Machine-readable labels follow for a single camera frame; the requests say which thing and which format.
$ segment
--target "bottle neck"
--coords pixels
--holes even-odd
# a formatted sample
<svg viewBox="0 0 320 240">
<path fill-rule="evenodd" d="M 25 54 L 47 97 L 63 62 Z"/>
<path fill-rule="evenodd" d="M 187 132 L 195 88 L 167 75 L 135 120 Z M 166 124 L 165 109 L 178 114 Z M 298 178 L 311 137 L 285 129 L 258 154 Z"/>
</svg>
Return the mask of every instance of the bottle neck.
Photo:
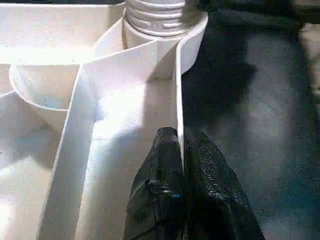
<svg viewBox="0 0 320 240">
<path fill-rule="evenodd" d="M 126 18 L 139 32 L 157 37 L 186 33 L 200 11 L 193 0 L 125 0 Z"/>
</svg>

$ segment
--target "white plastic tray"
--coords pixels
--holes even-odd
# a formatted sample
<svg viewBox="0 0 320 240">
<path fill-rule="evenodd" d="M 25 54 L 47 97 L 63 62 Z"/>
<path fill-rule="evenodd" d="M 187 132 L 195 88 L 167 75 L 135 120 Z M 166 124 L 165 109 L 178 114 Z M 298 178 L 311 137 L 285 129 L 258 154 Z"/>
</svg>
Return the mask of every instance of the white plastic tray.
<svg viewBox="0 0 320 240">
<path fill-rule="evenodd" d="M 157 129 L 176 128 L 183 147 L 181 74 L 196 59 L 208 17 L 204 13 L 188 34 L 163 40 L 136 32 L 121 18 L 123 9 L 123 5 L 0 5 L 0 13 L 21 12 L 32 24 L 34 19 L 44 19 L 43 23 L 51 19 L 47 28 L 36 25 L 34 33 L 53 34 L 51 21 L 65 29 L 42 36 L 43 41 L 31 34 L 23 43 L 32 48 L 43 45 L 51 52 L 56 46 L 91 46 L 81 57 L 75 56 L 76 64 L 66 58 L 60 62 L 54 54 L 44 62 L 36 55 L 23 61 L 17 56 L 19 61 L 12 62 L 3 57 L 14 91 L 0 97 L 0 106 L 14 104 L 17 110 L 1 109 L 0 115 L 5 120 L 1 133 L 13 136 L 3 137 L 1 143 L 0 239 L 122 239 L 132 181 Z M 12 25 L 18 21 L 4 20 Z M 25 33 L 27 26 L 16 24 Z M 64 40 L 69 31 L 74 31 L 72 37 Z M 47 46 L 44 40 L 51 37 L 64 43 L 51 39 Z M 59 96 L 54 88 L 65 89 L 70 81 L 61 79 L 72 76 L 52 74 L 59 76 L 76 65 L 76 77 L 70 78 L 73 91 L 66 98 L 69 106 L 47 106 L 44 99 Z M 10 121 L 8 114 L 17 120 Z"/>
</svg>

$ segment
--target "white divider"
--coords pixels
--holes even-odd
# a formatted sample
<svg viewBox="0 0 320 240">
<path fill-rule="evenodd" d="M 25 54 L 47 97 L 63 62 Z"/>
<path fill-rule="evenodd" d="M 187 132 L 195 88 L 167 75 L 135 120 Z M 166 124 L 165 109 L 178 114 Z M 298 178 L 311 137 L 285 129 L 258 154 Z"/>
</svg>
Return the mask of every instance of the white divider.
<svg viewBox="0 0 320 240">
<path fill-rule="evenodd" d="M 184 149 L 184 115 L 181 76 L 195 63 L 207 24 L 208 14 L 203 12 L 199 23 L 193 31 L 183 38 L 176 47 L 175 72 L 173 73 L 173 78 L 176 82 L 177 134 L 181 149 Z M 184 161 L 183 150 L 181 151 L 181 158 L 182 161 Z"/>
<path fill-rule="evenodd" d="M 96 118 L 93 94 L 91 82 L 80 69 L 43 207 L 39 240 L 74 239 Z"/>
<path fill-rule="evenodd" d="M 125 50 L 127 48 L 127 41 L 124 34 L 123 18 L 121 17 L 96 42 L 93 47 L 93 58 L 97 59 Z"/>
</svg>

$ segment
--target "plastic compartment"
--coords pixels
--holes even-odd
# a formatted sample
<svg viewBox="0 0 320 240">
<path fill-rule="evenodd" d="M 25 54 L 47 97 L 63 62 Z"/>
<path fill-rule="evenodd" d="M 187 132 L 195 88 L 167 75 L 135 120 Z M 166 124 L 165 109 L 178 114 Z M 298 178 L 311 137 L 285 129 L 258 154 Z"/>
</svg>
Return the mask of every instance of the plastic compartment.
<svg viewBox="0 0 320 240">
<path fill-rule="evenodd" d="M 0 238 L 120 239 L 133 177 L 157 129 L 177 128 L 182 140 L 180 76 L 208 17 L 163 40 L 135 31 L 120 19 L 123 9 L 0 5 L 0 63 L 11 65 L 4 71 L 14 89 L 0 116 L 0 130 L 14 136 L 1 145 Z M 179 46 L 190 41 L 180 67 Z"/>
<path fill-rule="evenodd" d="M 157 77 L 160 40 L 81 66 L 38 239 L 122 239 L 132 181 L 157 129 L 176 128 L 183 147 L 181 74 L 195 62 L 207 20 L 174 49 L 173 77 Z"/>
</svg>

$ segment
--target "dark gray surface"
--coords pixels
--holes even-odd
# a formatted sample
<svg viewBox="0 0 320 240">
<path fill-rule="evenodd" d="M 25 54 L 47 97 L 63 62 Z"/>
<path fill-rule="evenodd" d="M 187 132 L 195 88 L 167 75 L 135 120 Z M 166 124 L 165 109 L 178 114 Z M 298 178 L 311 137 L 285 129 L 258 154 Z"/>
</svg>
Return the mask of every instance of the dark gray surface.
<svg viewBox="0 0 320 240">
<path fill-rule="evenodd" d="M 320 239 L 319 116 L 298 31 L 211 14 L 182 95 L 185 126 L 217 144 L 266 239 Z"/>
</svg>

